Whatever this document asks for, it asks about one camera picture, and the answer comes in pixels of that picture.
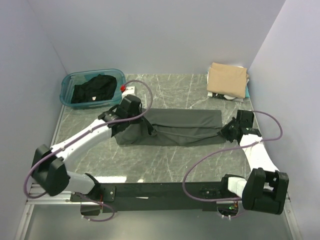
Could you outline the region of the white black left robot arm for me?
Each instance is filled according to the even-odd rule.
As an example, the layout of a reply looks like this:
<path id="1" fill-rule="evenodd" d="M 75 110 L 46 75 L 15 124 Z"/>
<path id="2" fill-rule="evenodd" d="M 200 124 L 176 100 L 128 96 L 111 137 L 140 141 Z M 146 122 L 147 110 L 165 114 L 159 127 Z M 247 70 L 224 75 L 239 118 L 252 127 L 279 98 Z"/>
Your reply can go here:
<path id="1" fill-rule="evenodd" d="M 100 114 L 88 127 L 67 140 L 35 151 L 31 177 L 50 196 L 63 191 L 81 193 L 88 201 L 100 195 L 99 182 L 89 174 L 71 172 L 68 167 L 84 152 L 98 143 L 124 131 L 142 116 L 141 100 L 134 95 L 125 96 L 119 105 Z"/>

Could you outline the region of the grey t-shirt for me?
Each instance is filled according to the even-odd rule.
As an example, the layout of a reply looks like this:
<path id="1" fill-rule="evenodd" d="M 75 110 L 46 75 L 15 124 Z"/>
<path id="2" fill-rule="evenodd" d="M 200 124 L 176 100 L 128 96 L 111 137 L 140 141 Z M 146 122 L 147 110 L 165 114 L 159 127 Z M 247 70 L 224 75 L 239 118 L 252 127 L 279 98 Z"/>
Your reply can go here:
<path id="1" fill-rule="evenodd" d="M 152 108 L 115 135 L 118 145 L 195 147 L 226 142 L 220 110 Z"/>

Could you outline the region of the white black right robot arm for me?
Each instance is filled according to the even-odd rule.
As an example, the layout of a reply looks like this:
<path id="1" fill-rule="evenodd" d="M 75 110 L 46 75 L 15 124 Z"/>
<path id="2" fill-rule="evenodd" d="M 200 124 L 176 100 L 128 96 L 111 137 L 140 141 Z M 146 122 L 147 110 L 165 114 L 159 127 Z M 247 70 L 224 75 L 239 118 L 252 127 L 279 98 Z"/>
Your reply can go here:
<path id="1" fill-rule="evenodd" d="M 220 134 L 229 142 L 237 141 L 250 167 L 248 179 L 227 177 L 227 182 L 219 187 L 221 197 L 230 200 L 237 195 L 245 210 L 280 215 L 286 201 L 289 176 L 272 162 L 262 134 L 253 128 L 253 121 L 233 118 Z"/>

